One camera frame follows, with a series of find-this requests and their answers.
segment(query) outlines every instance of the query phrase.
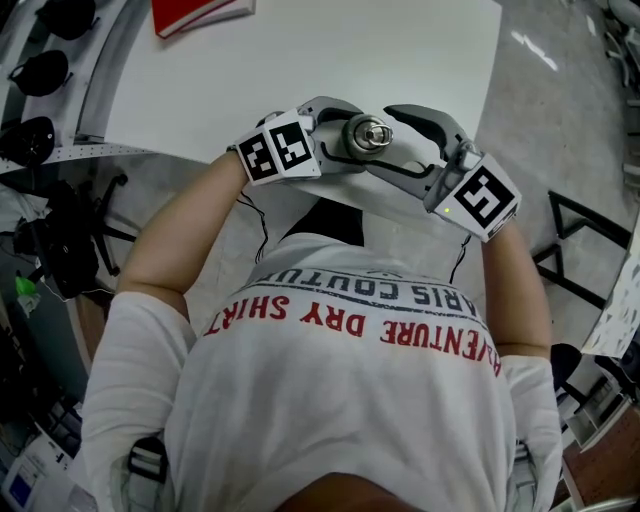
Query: robotic hand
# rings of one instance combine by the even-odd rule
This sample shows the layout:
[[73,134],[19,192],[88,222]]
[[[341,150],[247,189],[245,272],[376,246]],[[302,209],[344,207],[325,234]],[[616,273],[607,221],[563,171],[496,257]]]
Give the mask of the robotic hand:
[[350,103],[318,97],[302,105],[298,114],[322,175],[368,171],[483,242],[517,213],[522,195],[451,116],[417,105],[393,105],[384,111],[435,142],[446,166],[418,163],[420,171],[414,172],[383,160],[394,140],[390,126]]

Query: white pegboard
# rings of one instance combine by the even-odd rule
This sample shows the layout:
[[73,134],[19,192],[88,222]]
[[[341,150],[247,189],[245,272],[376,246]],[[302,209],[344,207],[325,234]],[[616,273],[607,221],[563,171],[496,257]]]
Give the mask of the white pegboard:
[[[58,162],[67,162],[69,160],[82,160],[84,158],[100,158],[107,156],[121,155],[141,155],[151,154],[151,151],[144,149],[130,148],[128,146],[119,146],[116,144],[84,144],[81,146],[66,146],[55,148],[49,159],[42,165],[53,164]],[[22,169],[21,165],[7,160],[0,161],[0,174],[5,172],[17,171]]]

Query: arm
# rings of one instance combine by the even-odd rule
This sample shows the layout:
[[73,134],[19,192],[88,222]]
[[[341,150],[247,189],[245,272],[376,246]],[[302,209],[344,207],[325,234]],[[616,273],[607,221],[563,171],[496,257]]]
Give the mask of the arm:
[[218,158],[143,229],[118,284],[118,293],[155,297],[188,319],[184,294],[202,271],[247,177],[235,152]]
[[498,353],[549,359],[549,303],[515,221],[483,245],[482,258],[487,324]]

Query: floor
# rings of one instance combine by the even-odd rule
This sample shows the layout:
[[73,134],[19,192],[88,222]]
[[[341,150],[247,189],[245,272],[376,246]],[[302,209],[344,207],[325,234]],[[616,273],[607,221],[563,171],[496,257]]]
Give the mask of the floor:
[[[547,191],[554,190],[631,229],[638,213],[623,186],[622,104],[625,92],[604,55],[603,19],[594,0],[502,0],[503,21],[493,78],[476,142],[497,158],[524,195],[518,222],[532,249],[555,239]],[[157,209],[203,170],[165,156],[105,159],[98,189],[119,170],[129,183],[116,194],[117,217],[143,226]],[[265,211],[267,250],[315,199],[275,185],[248,189]],[[367,246],[404,260],[417,273],[448,280],[465,234],[434,220],[430,234],[365,215]],[[237,205],[187,301],[197,331],[225,297],[240,287],[262,243],[258,215]],[[129,244],[111,242],[124,262]],[[624,251],[589,230],[564,243],[569,277],[607,296]],[[106,284],[114,284],[105,272]],[[470,244],[456,284],[484,307],[480,244]],[[598,311],[549,285],[557,341],[581,346]]]

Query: white table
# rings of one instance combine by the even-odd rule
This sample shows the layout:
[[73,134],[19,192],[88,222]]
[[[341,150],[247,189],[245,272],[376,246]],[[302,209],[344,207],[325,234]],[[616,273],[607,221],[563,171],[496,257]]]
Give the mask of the white table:
[[[269,112],[333,96],[382,114],[415,103],[474,137],[500,27],[492,0],[258,0],[255,16],[162,41],[151,14],[120,78],[105,142],[210,162]],[[402,125],[416,158],[434,144]],[[421,228],[420,201],[364,174],[296,184]]]

